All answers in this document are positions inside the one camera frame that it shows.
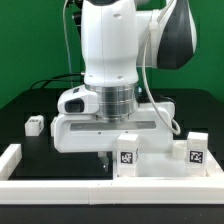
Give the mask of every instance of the small white box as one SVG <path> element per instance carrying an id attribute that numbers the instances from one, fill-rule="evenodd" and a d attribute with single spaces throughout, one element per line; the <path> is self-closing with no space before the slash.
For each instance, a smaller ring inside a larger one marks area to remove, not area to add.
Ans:
<path id="1" fill-rule="evenodd" d="M 187 148 L 196 150 L 207 150 L 208 134 L 199 132 L 190 132 L 187 137 Z"/>
<path id="2" fill-rule="evenodd" d="M 134 151 L 138 148 L 138 135 L 123 133 L 118 137 L 118 150 Z"/>
<path id="3" fill-rule="evenodd" d="M 138 135 L 121 134 L 118 138 L 117 174 L 136 177 L 138 175 Z"/>
<path id="4" fill-rule="evenodd" d="M 41 115 L 31 116 L 25 123 L 26 136 L 39 136 L 44 128 L 44 117 Z"/>

